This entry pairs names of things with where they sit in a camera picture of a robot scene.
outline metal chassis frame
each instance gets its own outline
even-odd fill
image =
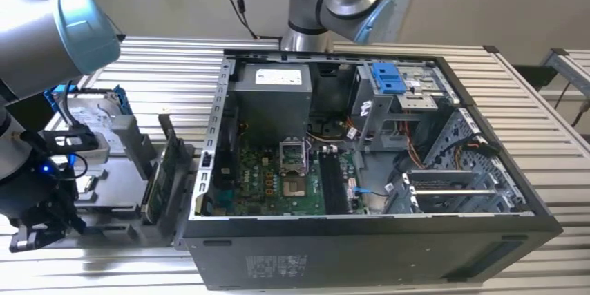
[[[295,56],[298,59],[308,59],[312,61],[314,57],[323,56],[318,53],[277,53],[276,51],[251,51],[251,50],[231,50],[225,51],[225,57],[221,62],[221,72],[219,76],[219,85],[213,97],[213,109],[209,116],[209,126],[207,127],[207,137],[204,139],[203,154],[213,155],[216,146],[216,131],[221,121],[223,102],[225,99],[228,79],[235,67],[235,59],[244,54],[256,54],[259,61],[271,58],[272,53],[279,55],[281,61],[287,61],[288,56]],[[474,216],[472,218],[416,218],[415,215],[408,216],[360,216],[362,218],[343,218],[342,216],[311,216],[307,217],[256,217],[256,218],[215,218],[215,217],[193,217],[195,206],[203,203],[203,193],[207,192],[207,182],[212,173],[212,162],[205,162],[201,158],[201,166],[199,167],[195,192],[191,202],[189,220],[187,221],[183,230],[183,241],[191,251],[195,263],[204,278],[211,273],[205,268],[203,260],[203,249],[207,243],[212,246],[228,247],[232,243],[248,242],[256,238],[265,238],[272,240],[275,237],[311,237],[320,240],[324,236],[346,236],[355,234],[394,236],[395,234],[412,234],[415,238],[427,236],[435,238],[436,234],[454,233],[460,234],[486,234],[490,241],[511,241],[522,242],[520,246],[512,249],[498,260],[492,261],[486,268],[476,273],[468,275],[460,270],[444,275],[447,282],[482,282],[492,275],[502,271],[511,263],[520,259],[530,251],[539,247],[548,239],[562,232],[562,228],[551,216],[550,211],[538,197],[528,180],[524,178],[511,156],[508,155],[499,138],[496,137],[491,125],[482,116],[475,102],[466,91],[456,75],[452,73],[446,60],[442,57],[423,57],[423,56],[395,56],[395,55],[371,55],[375,59],[420,59],[435,61],[444,76],[451,84],[451,87],[460,99],[460,106],[470,112],[472,120],[482,130],[483,136],[488,142],[496,143],[502,147],[498,158],[500,159],[515,183],[526,196],[531,210],[535,212],[534,216],[518,218],[502,218],[499,216]],[[334,62],[359,61],[360,58],[368,58],[367,55],[350,55],[346,53],[330,54],[326,59]],[[400,284],[399,281],[388,280],[391,284]],[[339,285],[322,285],[319,287],[338,287]],[[211,285],[207,283],[209,289],[227,289],[223,285]]]

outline blue joint cap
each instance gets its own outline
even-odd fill
[[[61,43],[80,73],[88,75],[119,59],[117,35],[92,0],[53,2],[53,19]]]
[[[352,41],[358,44],[371,44],[383,41],[388,20],[392,15],[394,1],[380,0],[375,9],[372,9],[371,14],[367,16],[367,19],[364,19]]]
[[[399,76],[398,67],[392,63],[372,63],[372,75],[379,84],[380,93],[406,93],[406,84]]]

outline wire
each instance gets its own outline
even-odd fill
[[[79,175],[76,175],[73,177],[73,179],[79,179],[81,178],[87,172],[88,172],[88,161],[84,157],[81,157],[77,153],[72,152],[71,155],[76,156],[76,158],[79,158],[81,160],[81,162],[84,163],[84,171],[81,171],[81,173]]]
[[[576,125],[578,122],[579,122],[579,119],[582,119],[582,114],[583,114],[582,111],[578,112],[578,115],[575,116],[574,122],[571,122],[571,126],[572,126],[572,127],[575,127],[575,125]]]
[[[360,188],[360,187],[354,187],[354,191],[356,193],[372,193],[374,195],[378,195],[380,197],[388,197],[388,195],[386,193],[375,193],[374,191]]]
[[[426,166],[422,164],[419,155],[415,152],[412,138],[410,136],[410,127],[408,127],[407,121],[403,122],[403,131],[406,132],[406,138],[407,138],[407,152],[408,152],[407,155],[410,156],[410,159],[412,160],[412,162],[418,166],[418,168],[424,169]]]
[[[252,29],[249,29],[248,24],[244,22],[244,20],[243,20],[241,17],[240,17],[240,14],[239,14],[239,12],[237,12],[236,5],[235,5],[235,3],[233,3],[233,0],[229,0],[229,3],[231,3],[231,7],[233,8],[233,12],[236,13],[237,20],[240,20],[241,25],[243,25],[243,26],[245,27],[245,29],[248,30],[249,35],[252,36],[252,39],[257,39],[257,36],[256,36],[255,32],[252,31]]]
[[[460,170],[460,152],[463,150],[462,146],[454,148],[454,165],[456,170]]]
[[[84,171],[81,171],[81,173],[79,175],[75,175],[72,178],[61,178],[61,177],[55,177],[59,181],[73,181],[76,179],[80,179],[88,172],[88,161],[84,157],[81,157],[77,153],[72,152],[68,153],[68,155],[73,155],[76,156],[76,158],[79,158],[81,160],[81,162],[84,163]]]
[[[307,132],[307,136],[311,137],[314,140],[320,141],[323,143],[336,143],[336,142],[344,141],[344,140],[326,140],[326,139],[319,138],[318,136],[312,135],[310,132]]]
[[[69,92],[69,88],[72,86],[72,80],[69,80],[65,84],[65,88],[64,88],[64,92],[63,92],[63,99],[64,99],[64,114],[65,114],[65,121],[69,120],[69,125],[75,125],[79,124],[79,121],[76,120],[76,118],[72,116],[72,113],[69,112],[69,106],[67,105],[67,93]]]
[[[570,87],[570,82],[564,85],[562,94],[559,95],[559,98],[556,99],[555,106],[552,107],[552,109],[555,109],[555,110],[556,110],[556,106],[559,106],[559,103],[562,102],[562,98],[563,98],[564,92],[567,91],[568,87]]]
[[[119,28],[117,24],[112,21],[109,15],[108,15],[107,13],[104,13],[104,16],[107,17],[108,22],[111,22],[112,26],[113,26],[115,29],[117,30],[119,34],[123,34],[123,31],[120,31],[120,28]]]

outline metal workbench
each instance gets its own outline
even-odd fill
[[[590,98],[590,50],[554,48],[542,64],[552,67]]]
[[[163,139],[156,114],[167,109],[177,134],[201,145],[221,51],[276,48],[268,41],[129,37],[117,62],[83,80],[125,90],[141,132]],[[590,294],[590,146],[516,74],[499,53],[475,46],[336,44],[348,53],[446,58],[564,233],[483,285],[399,290],[420,294]],[[8,253],[12,228],[0,222],[0,290],[53,289],[56,294],[207,292],[187,252],[153,249],[45,249]],[[295,289],[285,294],[387,294],[394,287]]]

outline motherboard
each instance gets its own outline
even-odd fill
[[[351,153],[334,152],[335,166],[326,168],[326,153],[310,148],[300,156],[307,173],[299,169],[285,173],[284,158],[295,164],[294,154],[279,149],[240,149],[236,187],[217,191],[213,215],[320,216],[336,214],[330,213],[334,204],[346,205],[342,213],[363,213],[360,197],[350,190],[350,184],[358,183]],[[332,195],[334,190],[342,195]]]

